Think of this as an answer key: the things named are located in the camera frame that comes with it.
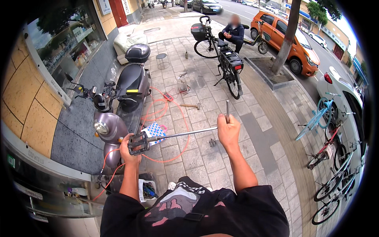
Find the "dark jacket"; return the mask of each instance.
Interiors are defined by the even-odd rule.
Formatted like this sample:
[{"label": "dark jacket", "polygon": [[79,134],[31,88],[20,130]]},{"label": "dark jacket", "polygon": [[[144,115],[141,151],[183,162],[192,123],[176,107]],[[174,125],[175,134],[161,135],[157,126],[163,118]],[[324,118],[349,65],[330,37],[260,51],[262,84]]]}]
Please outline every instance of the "dark jacket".
[{"label": "dark jacket", "polygon": [[232,37],[231,39],[233,40],[243,40],[243,35],[245,34],[245,29],[243,28],[242,24],[240,24],[237,28],[235,28],[234,30],[232,29],[232,25],[231,24],[228,24],[223,30],[222,30],[222,33],[228,33],[228,34],[231,34]]}]

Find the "scooter seat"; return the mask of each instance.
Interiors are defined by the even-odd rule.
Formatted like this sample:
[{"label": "scooter seat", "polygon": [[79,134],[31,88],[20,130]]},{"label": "scooter seat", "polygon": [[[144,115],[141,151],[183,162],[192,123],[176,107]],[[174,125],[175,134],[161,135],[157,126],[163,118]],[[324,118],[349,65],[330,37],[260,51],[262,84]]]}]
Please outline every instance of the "scooter seat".
[{"label": "scooter seat", "polygon": [[222,48],[222,47],[228,46],[228,43],[223,41],[222,39],[218,38],[217,40],[218,40],[218,42],[217,42],[218,47]]},{"label": "scooter seat", "polygon": [[129,90],[138,90],[143,78],[143,67],[140,64],[129,64],[121,72],[121,75],[118,79],[116,88],[119,90],[117,93],[119,96],[132,94],[141,94],[138,91]]}]

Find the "black car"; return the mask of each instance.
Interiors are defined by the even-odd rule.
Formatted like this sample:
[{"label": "black car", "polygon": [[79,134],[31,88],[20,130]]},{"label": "black car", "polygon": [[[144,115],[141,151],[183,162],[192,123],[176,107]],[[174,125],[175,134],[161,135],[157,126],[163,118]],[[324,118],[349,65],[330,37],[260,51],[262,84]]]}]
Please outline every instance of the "black car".
[{"label": "black car", "polygon": [[215,0],[193,0],[191,7],[193,11],[199,11],[202,14],[221,13],[224,10]]},{"label": "black car", "polygon": [[[187,0],[187,7],[188,8],[191,8],[191,3],[192,3],[193,0]],[[184,0],[180,0],[179,1],[179,6],[182,6],[184,7]]]}]

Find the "checkered bag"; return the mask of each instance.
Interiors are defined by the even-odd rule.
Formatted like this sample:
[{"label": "checkered bag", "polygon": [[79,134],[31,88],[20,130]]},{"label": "checkered bag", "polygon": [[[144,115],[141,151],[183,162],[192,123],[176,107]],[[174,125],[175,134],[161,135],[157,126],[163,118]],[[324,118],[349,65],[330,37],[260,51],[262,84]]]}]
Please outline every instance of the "checkered bag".
[{"label": "checkered bag", "polygon": [[[142,131],[145,131],[148,137],[165,136],[166,134],[164,132],[167,131],[167,128],[165,125],[158,125],[156,122],[154,122]],[[155,145],[163,140],[165,140],[165,138],[158,141],[151,141],[150,146]]]}]

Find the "hammer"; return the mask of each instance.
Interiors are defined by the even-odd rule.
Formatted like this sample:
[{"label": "hammer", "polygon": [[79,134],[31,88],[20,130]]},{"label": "hammer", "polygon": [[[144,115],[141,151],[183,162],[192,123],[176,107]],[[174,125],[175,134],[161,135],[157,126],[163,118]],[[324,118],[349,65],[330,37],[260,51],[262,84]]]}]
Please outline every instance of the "hammer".
[{"label": "hammer", "polygon": [[200,103],[198,103],[197,105],[187,105],[187,104],[180,104],[180,106],[186,106],[186,107],[196,107],[197,110],[200,110]]}]

